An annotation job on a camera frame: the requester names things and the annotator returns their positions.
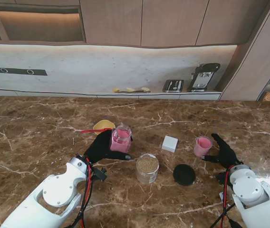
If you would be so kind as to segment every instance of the white wall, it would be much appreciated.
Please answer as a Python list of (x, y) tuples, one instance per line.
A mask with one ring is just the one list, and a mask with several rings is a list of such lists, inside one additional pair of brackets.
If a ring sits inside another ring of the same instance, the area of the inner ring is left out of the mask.
[(0, 74), (0, 88), (30, 92), (111, 93), (113, 87), (161, 92), (167, 79), (184, 79), (198, 63), (220, 63), (213, 90), (236, 46), (147, 49), (110, 46), (0, 45), (0, 67), (44, 69), (47, 76)]

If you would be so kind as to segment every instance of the pink cup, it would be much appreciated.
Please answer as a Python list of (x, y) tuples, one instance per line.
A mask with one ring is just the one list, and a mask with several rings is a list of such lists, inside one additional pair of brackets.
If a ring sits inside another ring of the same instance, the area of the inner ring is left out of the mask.
[(211, 147), (212, 141), (206, 136), (200, 136), (196, 138), (194, 154), (198, 157), (205, 156)]

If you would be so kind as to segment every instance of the white cube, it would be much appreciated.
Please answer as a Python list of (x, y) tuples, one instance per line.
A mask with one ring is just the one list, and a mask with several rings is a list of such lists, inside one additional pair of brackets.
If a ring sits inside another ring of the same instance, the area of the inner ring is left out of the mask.
[(166, 135), (164, 138), (162, 149), (170, 152), (175, 152), (177, 141), (178, 139)]

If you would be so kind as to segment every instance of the brown marble surface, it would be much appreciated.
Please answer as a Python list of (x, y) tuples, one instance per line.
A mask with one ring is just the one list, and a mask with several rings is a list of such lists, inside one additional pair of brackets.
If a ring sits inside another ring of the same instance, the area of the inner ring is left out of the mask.
[[(64, 173), (65, 163), (85, 152), (95, 135), (79, 131), (102, 119), (132, 126), (133, 160), (96, 165), (107, 168), (108, 178), (94, 185), (87, 228), (208, 228), (222, 210), (222, 186), (214, 176), (224, 169), (195, 157), (199, 135), (218, 133), (240, 160), (270, 181), (270, 103), (0, 97), (0, 224), (48, 175)], [(175, 153), (161, 150), (166, 135), (179, 140)], [(135, 161), (143, 153), (160, 162), (150, 185), (135, 177)], [(174, 182), (172, 171), (180, 163), (194, 168), (192, 186)], [(229, 215), (241, 221), (236, 208)]]

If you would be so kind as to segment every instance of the pink liquid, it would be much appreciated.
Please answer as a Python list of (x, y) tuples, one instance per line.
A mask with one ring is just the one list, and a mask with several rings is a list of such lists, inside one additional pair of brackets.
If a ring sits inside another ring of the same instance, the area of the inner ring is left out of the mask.
[(204, 156), (208, 153), (211, 147), (212, 147), (212, 142), (209, 138), (199, 137), (196, 140), (196, 145), (194, 147), (194, 154), (198, 157)]
[(212, 147), (212, 143), (206, 138), (200, 138), (198, 140), (198, 144), (204, 149), (209, 149), (210, 147)]
[(128, 131), (115, 129), (112, 133), (112, 144), (110, 150), (127, 153), (131, 146), (131, 138)]

